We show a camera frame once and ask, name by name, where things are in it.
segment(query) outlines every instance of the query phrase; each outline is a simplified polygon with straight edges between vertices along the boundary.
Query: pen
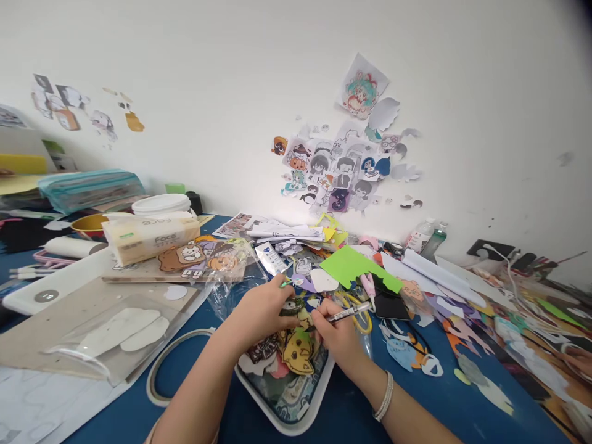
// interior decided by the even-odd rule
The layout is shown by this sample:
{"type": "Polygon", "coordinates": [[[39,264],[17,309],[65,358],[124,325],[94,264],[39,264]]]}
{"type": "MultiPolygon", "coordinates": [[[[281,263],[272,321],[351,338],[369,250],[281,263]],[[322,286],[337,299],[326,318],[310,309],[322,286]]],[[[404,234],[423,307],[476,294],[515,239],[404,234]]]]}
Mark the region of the pen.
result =
{"type": "MultiPolygon", "coordinates": [[[[325,318],[325,319],[328,320],[331,324],[335,324],[340,319],[356,315],[357,313],[362,313],[363,311],[370,310],[371,308],[372,308],[372,303],[370,301],[367,301],[367,302],[363,302],[359,305],[354,305],[353,307],[350,307],[347,310],[340,311],[339,313],[334,314],[333,316],[329,316],[328,318],[325,318]]],[[[315,330],[316,330],[315,326],[310,326],[305,331],[312,332],[315,330]]]]}

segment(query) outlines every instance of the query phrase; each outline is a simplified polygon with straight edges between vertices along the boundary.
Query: green cardstock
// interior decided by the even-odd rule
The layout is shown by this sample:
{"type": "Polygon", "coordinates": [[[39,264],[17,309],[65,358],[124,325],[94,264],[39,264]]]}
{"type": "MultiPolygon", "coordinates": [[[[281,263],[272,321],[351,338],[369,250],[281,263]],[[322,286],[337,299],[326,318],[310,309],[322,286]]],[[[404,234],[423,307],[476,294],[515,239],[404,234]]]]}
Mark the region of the green cardstock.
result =
{"type": "Polygon", "coordinates": [[[403,288],[403,283],[399,279],[349,245],[326,258],[321,262],[320,267],[346,289],[352,286],[352,281],[355,281],[358,276],[366,273],[374,273],[381,277],[387,288],[395,293],[399,293],[403,288]]]}
{"type": "Polygon", "coordinates": [[[563,311],[561,311],[560,309],[558,309],[556,306],[554,306],[552,303],[547,302],[544,299],[539,299],[538,303],[549,313],[551,313],[553,316],[555,316],[556,318],[561,319],[562,321],[565,322],[569,322],[570,324],[573,324],[575,326],[581,327],[584,330],[588,330],[586,327],[584,327],[582,324],[580,324],[578,321],[576,321],[575,319],[573,319],[571,316],[567,316],[563,311]]]}

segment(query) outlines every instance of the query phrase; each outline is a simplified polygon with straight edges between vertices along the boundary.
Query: teal pencil case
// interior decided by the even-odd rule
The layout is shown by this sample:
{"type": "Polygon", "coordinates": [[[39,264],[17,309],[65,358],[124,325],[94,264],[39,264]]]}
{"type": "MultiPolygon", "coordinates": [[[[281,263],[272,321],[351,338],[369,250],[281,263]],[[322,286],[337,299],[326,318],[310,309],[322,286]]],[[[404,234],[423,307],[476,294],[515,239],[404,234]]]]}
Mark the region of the teal pencil case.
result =
{"type": "Polygon", "coordinates": [[[54,210],[66,215],[146,193],[138,176],[119,169],[48,176],[39,180],[38,186],[54,210]]]}

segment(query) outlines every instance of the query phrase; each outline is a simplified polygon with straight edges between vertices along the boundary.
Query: hand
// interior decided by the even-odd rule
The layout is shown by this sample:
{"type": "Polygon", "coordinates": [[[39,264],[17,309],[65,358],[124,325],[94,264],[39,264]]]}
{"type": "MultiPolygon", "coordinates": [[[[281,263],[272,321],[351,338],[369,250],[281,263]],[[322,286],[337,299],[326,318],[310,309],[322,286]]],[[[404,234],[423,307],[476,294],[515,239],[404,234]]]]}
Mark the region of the hand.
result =
{"type": "Polygon", "coordinates": [[[586,376],[592,377],[592,353],[582,348],[569,347],[567,353],[560,353],[559,357],[586,376]]]}
{"type": "Polygon", "coordinates": [[[297,316],[279,315],[286,299],[296,296],[294,287],[279,287],[285,281],[283,274],[277,274],[271,282],[250,289],[223,323],[233,329],[241,353],[275,332],[300,325],[297,316]]]}
{"type": "Polygon", "coordinates": [[[319,308],[311,313],[316,327],[314,333],[322,337],[323,343],[331,352],[337,365],[349,378],[352,378],[355,368],[365,362],[368,357],[360,345],[351,316],[337,321],[334,325],[325,319],[326,316],[340,311],[343,311],[343,308],[325,298],[319,308]]]}

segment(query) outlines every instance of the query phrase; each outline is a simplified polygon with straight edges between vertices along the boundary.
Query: wall outlet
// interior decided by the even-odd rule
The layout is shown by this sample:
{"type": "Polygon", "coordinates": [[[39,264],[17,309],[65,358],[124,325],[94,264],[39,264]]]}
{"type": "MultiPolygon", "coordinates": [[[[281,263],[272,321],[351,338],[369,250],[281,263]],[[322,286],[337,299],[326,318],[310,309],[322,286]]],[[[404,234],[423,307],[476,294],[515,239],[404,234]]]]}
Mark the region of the wall outlet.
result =
{"type": "MultiPolygon", "coordinates": [[[[492,242],[490,240],[483,240],[483,239],[477,239],[477,242],[475,242],[473,244],[473,246],[471,248],[469,248],[469,251],[467,251],[468,255],[471,256],[478,256],[477,251],[483,248],[483,245],[485,244],[490,244],[493,248],[495,248],[497,251],[499,251],[501,254],[503,254],[506,258],[508,257],[508,255],[514,251],[513,246],[511,245],[506,245],[506,244],[499,244],[497,242],[492,242]]],[[[492,260],[496,260],[496,261],[503,261],[503,257],[501,257],[500,255],[498,255],[495,251],[490,250],[490,249],[485,249],[487,250],[487,253],[489,254],[489,259],[492,260]]]]}

